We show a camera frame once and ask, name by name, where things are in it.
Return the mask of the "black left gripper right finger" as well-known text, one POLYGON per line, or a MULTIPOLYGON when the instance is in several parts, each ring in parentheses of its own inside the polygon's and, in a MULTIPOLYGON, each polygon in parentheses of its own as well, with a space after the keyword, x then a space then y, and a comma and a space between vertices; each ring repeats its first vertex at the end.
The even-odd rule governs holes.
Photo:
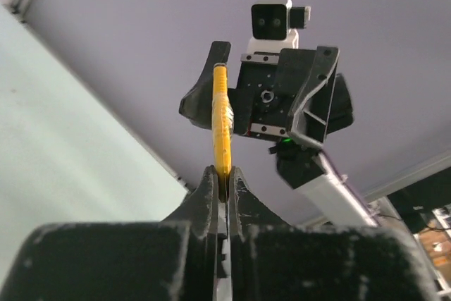
POLYGON ((437 300, 416 242, 392 228, 291 226, 229 179, 234 300, 437 300))

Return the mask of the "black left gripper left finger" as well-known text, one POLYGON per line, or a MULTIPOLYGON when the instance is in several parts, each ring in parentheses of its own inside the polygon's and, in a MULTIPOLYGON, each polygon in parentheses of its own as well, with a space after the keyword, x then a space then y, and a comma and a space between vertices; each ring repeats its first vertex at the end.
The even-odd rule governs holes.
POLYGON ((160 222, 50 223, 21 245, 3 300, 215 300, 226 277, 218 176, 160 222))

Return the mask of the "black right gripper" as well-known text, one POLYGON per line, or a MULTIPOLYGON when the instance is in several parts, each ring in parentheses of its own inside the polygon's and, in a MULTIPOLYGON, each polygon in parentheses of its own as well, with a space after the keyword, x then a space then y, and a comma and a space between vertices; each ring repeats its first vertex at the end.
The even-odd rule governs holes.
MULTIPOLYGON (((213 68, 227 63, 230 49, 230 42, 211 43, 198 81, 180 101, 179 114, 198 128, 211 129, 213 68)), ((236 88, 227 89, 234 112, 233 133, 322 148, 339 58, 340 48, 331 46, 241 55, 236 88)))

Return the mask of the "yellow utility knife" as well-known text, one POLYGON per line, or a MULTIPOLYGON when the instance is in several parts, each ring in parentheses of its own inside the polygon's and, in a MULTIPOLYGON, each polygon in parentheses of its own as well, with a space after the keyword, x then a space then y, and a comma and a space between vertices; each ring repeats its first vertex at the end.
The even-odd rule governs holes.
POLYGON ((234 113, 228 97, 228 69, 217 63, 213 69, 211 130, 215 169, 218 174, 218 196, 222 203, 228 200, 228 180, 232 168, 231 135, 234 113))

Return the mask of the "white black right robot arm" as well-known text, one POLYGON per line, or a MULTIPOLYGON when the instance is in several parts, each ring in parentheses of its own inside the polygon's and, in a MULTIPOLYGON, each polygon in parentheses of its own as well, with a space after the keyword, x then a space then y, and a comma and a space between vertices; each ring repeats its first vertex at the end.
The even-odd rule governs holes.
POLYGON ((234 135, 271 143, 279 176, 306 196, 330 222, 375 226, 365 203, 338 173, 323 144, 352 124, 352 100, 337 72, 336 47, 283 48, 243 54, 238 81, 228 85, 231 45, 215 41, 198 81, 181 99, 179 112, 212 132, 219 194, 227 198, 234 135))

